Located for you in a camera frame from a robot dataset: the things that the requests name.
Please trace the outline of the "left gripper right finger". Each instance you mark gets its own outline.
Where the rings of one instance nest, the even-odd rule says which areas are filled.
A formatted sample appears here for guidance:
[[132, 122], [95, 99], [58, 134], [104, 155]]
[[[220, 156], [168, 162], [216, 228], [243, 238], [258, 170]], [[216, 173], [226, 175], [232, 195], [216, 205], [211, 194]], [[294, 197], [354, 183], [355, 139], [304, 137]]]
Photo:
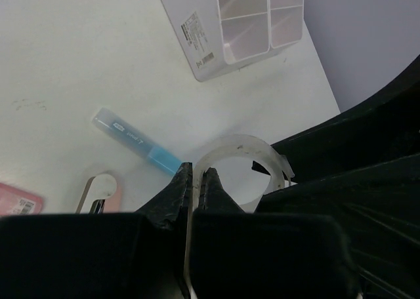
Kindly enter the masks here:
[[334, 219], [246, 213], [211, 168], [192, 217], [192, 288], [198, 298], [356, 298], [358, 269]]

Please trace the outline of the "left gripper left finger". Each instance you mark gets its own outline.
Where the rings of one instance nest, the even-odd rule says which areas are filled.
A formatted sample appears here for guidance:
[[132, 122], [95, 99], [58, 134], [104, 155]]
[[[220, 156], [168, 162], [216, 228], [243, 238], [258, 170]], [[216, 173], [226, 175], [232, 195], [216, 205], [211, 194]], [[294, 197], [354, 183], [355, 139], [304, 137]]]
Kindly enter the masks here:
[[134, 212], [1, 219], [2, 298], [189, 298], [192, 165]]

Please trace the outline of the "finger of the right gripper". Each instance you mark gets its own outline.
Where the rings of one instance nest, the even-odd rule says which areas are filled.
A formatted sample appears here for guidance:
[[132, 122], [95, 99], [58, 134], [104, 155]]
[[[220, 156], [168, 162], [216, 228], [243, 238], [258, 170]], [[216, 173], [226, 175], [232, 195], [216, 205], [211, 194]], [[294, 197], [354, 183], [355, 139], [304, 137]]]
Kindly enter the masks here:
[[257, 212], [329, 215], [368, 298], [419, 297], [419, 61], [340, 115], [273, 145], [294, 184]]

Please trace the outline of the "blue highlighter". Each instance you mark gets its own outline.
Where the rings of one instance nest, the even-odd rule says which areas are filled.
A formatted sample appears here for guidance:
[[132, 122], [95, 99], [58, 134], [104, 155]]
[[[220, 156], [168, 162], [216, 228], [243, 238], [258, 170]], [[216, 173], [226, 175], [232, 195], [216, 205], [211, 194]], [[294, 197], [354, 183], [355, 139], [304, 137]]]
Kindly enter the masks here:
[[106, 108], [100, 109], [93, 117], [92, 123], [96, 128], [171, 176], [176, 174], [182, 164], [182, 161], [170, 151]]

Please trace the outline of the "pink correction tape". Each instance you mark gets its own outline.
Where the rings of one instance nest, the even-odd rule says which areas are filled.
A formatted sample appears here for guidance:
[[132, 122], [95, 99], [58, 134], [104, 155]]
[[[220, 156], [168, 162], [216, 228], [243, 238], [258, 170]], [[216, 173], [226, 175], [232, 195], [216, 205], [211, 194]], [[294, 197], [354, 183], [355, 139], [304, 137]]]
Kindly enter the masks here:
[[1, 216], [39, 214], [42, 207], [40, 196], [1, 184]]

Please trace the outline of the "pink stapler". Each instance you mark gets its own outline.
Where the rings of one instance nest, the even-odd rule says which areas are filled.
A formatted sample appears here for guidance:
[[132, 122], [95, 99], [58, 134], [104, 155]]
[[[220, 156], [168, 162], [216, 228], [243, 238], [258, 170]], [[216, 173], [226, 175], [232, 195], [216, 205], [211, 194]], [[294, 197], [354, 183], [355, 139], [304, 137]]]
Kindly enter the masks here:
[[123, 188], [121, 178], [106, 171], [88, 179], [76, 214], [104, 214], [121, 212]]

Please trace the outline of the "left white organizer box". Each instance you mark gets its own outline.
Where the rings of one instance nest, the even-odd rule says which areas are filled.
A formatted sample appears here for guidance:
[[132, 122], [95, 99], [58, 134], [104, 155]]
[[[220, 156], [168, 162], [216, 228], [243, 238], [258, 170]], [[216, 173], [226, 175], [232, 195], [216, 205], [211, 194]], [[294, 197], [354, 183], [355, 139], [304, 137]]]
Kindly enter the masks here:
[[270, 50], [268, 0], [161, 0], [194, 77], [206, 81]]

